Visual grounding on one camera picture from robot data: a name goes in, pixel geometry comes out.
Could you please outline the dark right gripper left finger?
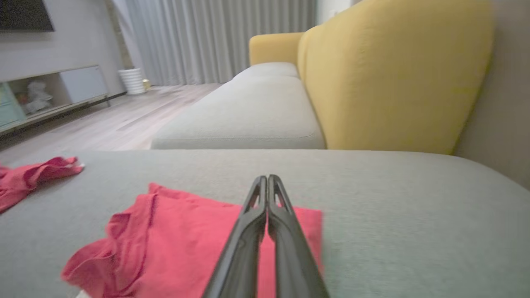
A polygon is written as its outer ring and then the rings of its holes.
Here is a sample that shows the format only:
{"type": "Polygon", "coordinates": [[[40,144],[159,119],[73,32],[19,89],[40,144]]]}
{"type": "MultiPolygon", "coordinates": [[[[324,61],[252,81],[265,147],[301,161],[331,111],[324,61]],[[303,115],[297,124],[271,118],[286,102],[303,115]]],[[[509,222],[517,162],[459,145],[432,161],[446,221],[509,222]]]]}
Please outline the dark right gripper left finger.
{"type": "Polygon", "coordinates": [[[202,298],[256,298],[260,245],[267,220],[267,177],[257,177],[202,298]]]}

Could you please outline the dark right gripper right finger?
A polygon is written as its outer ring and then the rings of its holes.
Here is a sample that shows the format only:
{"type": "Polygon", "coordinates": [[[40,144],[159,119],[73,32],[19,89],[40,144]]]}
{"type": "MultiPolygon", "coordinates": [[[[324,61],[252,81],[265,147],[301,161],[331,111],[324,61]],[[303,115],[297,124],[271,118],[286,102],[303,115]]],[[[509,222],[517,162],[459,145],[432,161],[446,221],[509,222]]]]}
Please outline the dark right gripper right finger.
{"type": "Polygon", "coordinates": [[[275,243],[276,298],[330,298],[280,177],[267,178],[267,230],[275,243]]]}

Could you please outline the red basketball jersey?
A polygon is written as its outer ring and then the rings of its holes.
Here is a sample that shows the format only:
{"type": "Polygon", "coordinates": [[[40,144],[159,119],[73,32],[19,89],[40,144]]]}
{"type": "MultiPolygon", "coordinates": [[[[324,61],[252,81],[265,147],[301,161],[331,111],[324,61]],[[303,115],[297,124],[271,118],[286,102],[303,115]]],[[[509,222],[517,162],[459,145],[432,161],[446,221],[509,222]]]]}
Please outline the red basketball jersey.
{"type": "MultiPolygon", "coordinates": [[[[241,207],[151,184],[112,215],[104,239],[70,257],[61,279],[90,298],[202,298],[241,207]]],[[[320,272],[323,214],[293,208],[320,272]]],[[[267,224],[256,298],[276,298],[275,243],[267,224]]]]}

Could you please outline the red shorts with white band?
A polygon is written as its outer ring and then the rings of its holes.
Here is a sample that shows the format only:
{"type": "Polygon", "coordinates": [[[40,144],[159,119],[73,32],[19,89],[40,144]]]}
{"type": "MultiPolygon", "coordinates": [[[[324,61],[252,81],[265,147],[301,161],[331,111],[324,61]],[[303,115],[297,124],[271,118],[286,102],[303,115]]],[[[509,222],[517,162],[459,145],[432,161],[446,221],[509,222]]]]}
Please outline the red shorts with white band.
{"type": "Polygon", "coordinates": [[[0,164],[0,214],[24,200],[41,184],[81,173],[78,158],[55,157],[43,163],[9,168],[0,164]]]}

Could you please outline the large grey sofa seat cushion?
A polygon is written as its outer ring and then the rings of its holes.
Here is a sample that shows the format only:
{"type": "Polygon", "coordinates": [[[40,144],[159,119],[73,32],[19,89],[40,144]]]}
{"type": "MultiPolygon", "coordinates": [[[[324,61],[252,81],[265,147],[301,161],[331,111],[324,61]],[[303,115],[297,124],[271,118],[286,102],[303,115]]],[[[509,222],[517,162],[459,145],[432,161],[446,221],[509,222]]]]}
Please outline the large grey sofa seat cushion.
{"type": "Polygon", "coordinates": [[[74,298],[66,261],[104,236],[149,183],[240,204],[276,174],[322,210],[332,297],[530,298],[530,191],[450,155],[403,151],[149,150],[75,153],[75,177],[0,215],[0,298],[74,298]]]}

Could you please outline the white ribbed planter pot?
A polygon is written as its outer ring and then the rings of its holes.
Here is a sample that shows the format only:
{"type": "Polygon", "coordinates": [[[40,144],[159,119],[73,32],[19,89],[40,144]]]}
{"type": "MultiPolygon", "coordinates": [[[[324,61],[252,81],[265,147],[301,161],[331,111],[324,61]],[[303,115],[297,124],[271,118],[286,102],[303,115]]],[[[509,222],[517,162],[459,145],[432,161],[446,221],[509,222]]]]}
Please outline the white ribbed planter pot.
{"type": "Polygon", "coordinates": [[[140,68],[118,70],[127,96],[138,96],[147,92],[140,68]]]}

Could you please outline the large yellow sofa back cushion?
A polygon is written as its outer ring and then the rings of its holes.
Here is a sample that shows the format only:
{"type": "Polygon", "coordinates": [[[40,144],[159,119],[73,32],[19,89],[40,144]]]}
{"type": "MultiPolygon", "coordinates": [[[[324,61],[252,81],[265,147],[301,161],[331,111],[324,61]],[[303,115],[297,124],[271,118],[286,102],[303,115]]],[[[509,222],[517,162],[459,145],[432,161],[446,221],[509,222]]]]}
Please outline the large yellow sofa back cushion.
{"type": "Polygon", "coordinates": [[[327,149],[452,154],[494,41],[491,0],[362,0],[303,34],[327,149]]]}

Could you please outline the small yellow sofa back cushion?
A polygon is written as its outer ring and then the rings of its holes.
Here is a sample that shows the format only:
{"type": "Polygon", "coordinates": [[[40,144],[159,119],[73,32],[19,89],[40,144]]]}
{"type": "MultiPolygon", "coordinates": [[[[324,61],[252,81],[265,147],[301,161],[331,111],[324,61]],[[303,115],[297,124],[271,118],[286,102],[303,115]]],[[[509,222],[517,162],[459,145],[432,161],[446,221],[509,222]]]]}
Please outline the small yellow sofa back cushion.
{"type": "Polygon", "coordinates": [[[282,34],[261,34],[249,41],[250,65],[270,62],[297,64],[299,42],[303,32],[282,34]]]}

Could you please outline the grey pleated curtain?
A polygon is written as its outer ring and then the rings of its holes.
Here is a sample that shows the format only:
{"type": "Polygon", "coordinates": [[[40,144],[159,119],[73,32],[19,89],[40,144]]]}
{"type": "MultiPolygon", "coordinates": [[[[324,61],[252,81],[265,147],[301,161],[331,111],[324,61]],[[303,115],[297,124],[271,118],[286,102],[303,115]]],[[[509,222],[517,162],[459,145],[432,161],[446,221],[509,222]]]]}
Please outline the grey pleated curtain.
{"type": "Polygon", "coordinates": [[[111,0],[131,63],[155,86],[225,83],[260,34],[303,32],[317,0],[111,0]]]}

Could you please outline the low grey tv cabinet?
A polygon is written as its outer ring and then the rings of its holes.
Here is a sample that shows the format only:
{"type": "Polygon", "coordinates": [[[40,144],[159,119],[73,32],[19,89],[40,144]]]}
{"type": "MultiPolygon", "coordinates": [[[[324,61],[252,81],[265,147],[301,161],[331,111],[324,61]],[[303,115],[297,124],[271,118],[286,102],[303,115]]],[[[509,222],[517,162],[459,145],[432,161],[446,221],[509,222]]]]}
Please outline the low grey tv cabinet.
{"type": "Polygon", "coordinates": [[[0,82],[0,137],[107,99],[108,88],[97,65],[0,82]],[[33,80],[44,81],[53,99],[51,108],[29,114],[25,104],[33,80]]]}

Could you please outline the pale plush toy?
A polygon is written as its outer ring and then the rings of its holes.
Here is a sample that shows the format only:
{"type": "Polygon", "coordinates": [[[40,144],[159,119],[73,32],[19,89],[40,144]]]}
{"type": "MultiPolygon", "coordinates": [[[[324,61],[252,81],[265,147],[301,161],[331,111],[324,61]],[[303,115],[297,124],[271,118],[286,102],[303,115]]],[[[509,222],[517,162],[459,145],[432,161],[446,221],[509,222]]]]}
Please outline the pale plush toy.
{"type": "Polygon", "coordinates": [[[28,102],[25,109],[29,114],[52,107],[51,96],[46,91],[46,83],[42,80],[33,80],[28,83],[28,102]]]}

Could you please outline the grey sofa backrest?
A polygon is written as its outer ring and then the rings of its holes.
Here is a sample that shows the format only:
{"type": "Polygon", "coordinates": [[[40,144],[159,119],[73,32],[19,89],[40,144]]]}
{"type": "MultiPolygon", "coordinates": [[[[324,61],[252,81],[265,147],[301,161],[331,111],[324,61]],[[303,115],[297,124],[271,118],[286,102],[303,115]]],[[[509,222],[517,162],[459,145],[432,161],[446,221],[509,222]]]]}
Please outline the grey sofa backrest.
{"type": "Polygon", "coordinates": [[[492,59],[455,154],[530,190],[530,0],[492,3],[492,59]]]}

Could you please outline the black television screen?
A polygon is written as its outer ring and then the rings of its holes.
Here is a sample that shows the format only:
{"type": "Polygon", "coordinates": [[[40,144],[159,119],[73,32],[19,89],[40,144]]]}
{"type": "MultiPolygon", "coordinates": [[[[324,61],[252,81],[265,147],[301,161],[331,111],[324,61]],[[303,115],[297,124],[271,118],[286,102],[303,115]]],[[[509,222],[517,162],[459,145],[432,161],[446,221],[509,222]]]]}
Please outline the black television screen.
{"type": "Polygon", "coordinates": [[[0,0],[0,31],[55,31],[43,0],[0,0]]]}

